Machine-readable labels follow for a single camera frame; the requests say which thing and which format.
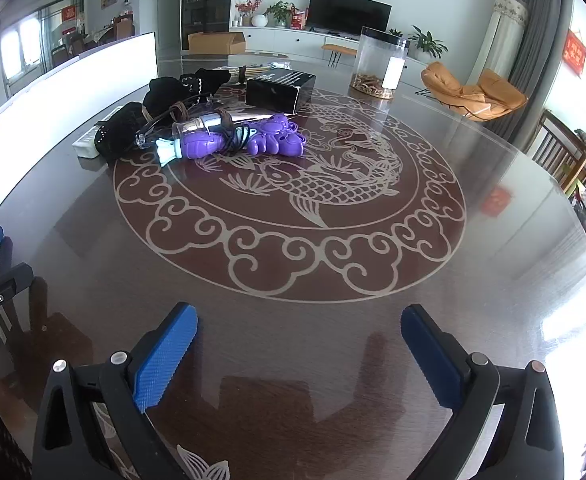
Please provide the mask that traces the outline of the orange lounge chair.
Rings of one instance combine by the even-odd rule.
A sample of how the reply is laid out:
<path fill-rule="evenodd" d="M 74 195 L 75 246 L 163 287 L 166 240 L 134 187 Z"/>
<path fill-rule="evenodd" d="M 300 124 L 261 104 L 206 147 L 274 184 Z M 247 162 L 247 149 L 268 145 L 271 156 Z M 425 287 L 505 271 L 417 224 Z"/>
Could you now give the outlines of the orange lounge chair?
<path fill-rule="evenodd" d="M 441 62 L 422 70 L 421 79 L 430 96 L 473 122 L 490 122 L 509 115 L 527 104 L 528 97 L 489 68 L 476 84 L 460 84 Z"/>

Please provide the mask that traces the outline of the black television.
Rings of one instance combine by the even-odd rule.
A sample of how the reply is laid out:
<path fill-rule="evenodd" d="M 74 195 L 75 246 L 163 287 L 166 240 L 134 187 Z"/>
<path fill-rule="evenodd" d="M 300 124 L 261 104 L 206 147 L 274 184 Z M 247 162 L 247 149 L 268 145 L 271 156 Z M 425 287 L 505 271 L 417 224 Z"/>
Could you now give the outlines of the black television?
<path fill-rule="evenodd" d="M 392 6 L 375 0 L 309 0 L 307 26 L 358 36 L 363 27 L 386 31 Z"/>

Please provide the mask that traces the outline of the black studded glove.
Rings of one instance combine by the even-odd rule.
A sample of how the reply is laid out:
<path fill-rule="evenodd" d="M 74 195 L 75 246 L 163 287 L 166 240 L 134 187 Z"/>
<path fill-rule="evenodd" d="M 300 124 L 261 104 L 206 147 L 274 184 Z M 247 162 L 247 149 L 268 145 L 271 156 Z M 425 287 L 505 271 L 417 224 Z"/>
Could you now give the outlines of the black studded glove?
<path fill-rule="evenodd" d="M 136 134 L 147 125 L 140 102 L 129 102 L 109 119 L 98 122 L 95 148 L 108 164 L 126 155 L 136 146 Z"/>

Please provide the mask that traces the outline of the wooden dining chair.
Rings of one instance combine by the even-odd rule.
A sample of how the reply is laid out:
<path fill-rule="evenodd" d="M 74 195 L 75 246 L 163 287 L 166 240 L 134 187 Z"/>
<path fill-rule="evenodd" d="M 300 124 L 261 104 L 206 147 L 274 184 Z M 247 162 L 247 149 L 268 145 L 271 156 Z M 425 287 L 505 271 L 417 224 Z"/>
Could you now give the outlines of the wooden dining chair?
<path fill-rule="evenodd" d="M 586 144 L 550 110 L 542 112 L 525 153 L 567 196 L 580 186 L 586 190 Z"/>

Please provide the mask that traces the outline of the wooden bench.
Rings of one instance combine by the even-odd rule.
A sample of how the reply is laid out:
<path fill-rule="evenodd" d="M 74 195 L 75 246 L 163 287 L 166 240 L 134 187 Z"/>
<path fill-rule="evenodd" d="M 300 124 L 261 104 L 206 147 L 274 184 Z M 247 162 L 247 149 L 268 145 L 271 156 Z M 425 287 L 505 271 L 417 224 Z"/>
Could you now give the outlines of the wooden bench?
<path fill-rule="evenodd" d="M 340 64 L 343 55 L 352 56 L 353 58 L 357 55 L 356 49 L 340 46 L 339 44 L 324 44 L 322 50 L 329 53 L 328 65 L 332 67 Z"/>

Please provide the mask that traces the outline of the green potted plant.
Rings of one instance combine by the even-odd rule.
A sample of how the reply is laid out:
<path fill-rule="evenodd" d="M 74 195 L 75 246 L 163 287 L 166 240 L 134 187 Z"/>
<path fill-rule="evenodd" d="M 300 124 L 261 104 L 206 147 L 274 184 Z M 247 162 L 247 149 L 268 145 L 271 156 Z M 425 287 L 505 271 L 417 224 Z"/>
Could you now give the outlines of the green potted plant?
<path fill-rule="evenodd" d="M 410 44 L 415 51 L 430 55 L 431 58 L 441 58 L 448 51 L 448 47 L 440 39 L 436 39 L 432 33 L 413 25 L 413 32 L 409 37 Z"/>

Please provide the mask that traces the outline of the purple toy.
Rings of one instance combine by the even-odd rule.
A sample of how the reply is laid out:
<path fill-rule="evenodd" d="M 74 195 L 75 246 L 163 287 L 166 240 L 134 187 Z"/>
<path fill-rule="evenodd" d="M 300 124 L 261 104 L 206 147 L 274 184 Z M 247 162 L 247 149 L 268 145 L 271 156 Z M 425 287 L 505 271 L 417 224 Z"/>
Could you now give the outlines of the purple toy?
<path fill-rule="evenodd" d="M 235 155 L 246 152 L 301 157 L 306 138 L 299 125 L 286 114 L 235 124 L 231 129 L 197 130 L 175 139 L 157 139 L 154 143 L 159 164 L 164 167 L 175 159 L 202 159 L 209 155 Z"/>

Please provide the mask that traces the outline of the cardboard box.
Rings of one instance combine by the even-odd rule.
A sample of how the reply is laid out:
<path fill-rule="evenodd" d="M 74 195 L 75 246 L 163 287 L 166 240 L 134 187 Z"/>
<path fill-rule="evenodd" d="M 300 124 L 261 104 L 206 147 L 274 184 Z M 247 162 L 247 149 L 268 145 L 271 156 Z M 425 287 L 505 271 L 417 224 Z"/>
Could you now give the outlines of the cardboard box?
<path fill-rule="evenodd" d="M 188 36 L 188 52 L 204 55 L 234 55 L 245 52 L 242 32 L 194 32 Z"/>

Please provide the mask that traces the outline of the black rectangular box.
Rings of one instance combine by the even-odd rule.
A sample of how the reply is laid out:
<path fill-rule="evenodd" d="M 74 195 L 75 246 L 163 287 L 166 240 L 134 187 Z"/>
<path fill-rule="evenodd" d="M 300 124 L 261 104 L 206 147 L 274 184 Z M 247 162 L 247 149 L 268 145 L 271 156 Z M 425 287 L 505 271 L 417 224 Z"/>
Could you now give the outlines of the black rectangular box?
<path fill-rule="evenodd" d="M 277 113 L 296 114 L 310 99 L 315 83 L 313 74 L 272 68 L 246 81 L 245 102 Z"/>

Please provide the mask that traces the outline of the bag of wooden sticks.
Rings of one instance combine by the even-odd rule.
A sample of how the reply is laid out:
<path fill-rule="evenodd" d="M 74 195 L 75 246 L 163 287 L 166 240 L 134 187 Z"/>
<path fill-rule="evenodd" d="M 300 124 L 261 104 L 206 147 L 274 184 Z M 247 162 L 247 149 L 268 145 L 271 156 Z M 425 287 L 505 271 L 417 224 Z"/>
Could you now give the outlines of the bag of wooden sticks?
<path fill-rule="evenodd" d="M 291 68 L 291 63 L 289 61 L 276 61 L 241 66 L 221 66 L 215 67 L 215 70 L 228 70 L 232 78 L 240 79 L 241 77 L 249 78 L 258 74 L 266 73 L 269 70 L 274 70 L 275 68 L 284 68 L 285 70 L 289 70 Z"/>

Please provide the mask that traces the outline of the clear plastic jar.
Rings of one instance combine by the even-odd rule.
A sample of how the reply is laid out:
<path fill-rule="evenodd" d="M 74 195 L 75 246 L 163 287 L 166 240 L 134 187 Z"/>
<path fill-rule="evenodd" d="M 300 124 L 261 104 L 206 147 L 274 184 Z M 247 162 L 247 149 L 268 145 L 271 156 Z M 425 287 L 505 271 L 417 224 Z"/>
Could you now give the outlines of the clear plastic jar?
<path fill-rule="evenodd" d="M 401 36 L 363 27 L 349 85 L 371 98 L 394 99 L 405 68 L 409 41 Z"/>

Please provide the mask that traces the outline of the black lettered glove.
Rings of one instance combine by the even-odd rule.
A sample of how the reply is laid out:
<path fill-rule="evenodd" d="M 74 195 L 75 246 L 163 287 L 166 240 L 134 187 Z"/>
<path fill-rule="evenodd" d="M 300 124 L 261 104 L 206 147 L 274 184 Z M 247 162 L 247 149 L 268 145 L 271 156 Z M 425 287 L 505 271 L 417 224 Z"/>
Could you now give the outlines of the black lettered glove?
<path fill-rule="evenodd" d="M 231 79 L 229 70 L 199 68 L 195 73 L 182 74 L 178 78 L 163 76 L 149 82 L 149 90 L 142 106 L 151 117 L 157 117 L 174 104 L 200 103 L 215 94 Z"/>

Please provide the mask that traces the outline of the red flowers white vase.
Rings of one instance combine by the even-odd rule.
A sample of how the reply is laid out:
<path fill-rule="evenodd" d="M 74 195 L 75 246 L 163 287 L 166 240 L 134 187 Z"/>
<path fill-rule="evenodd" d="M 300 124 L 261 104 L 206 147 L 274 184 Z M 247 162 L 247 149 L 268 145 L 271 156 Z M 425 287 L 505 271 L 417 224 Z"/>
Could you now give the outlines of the red flowers white vase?
<path fill-rule="evenodd" d="M 263 2 L 264 0 L 244 0 L 235 4 L 235 10 L 240 15 L 244 26 L 267 26 L 268 18 L 265 13 L 259 10 Z"/>

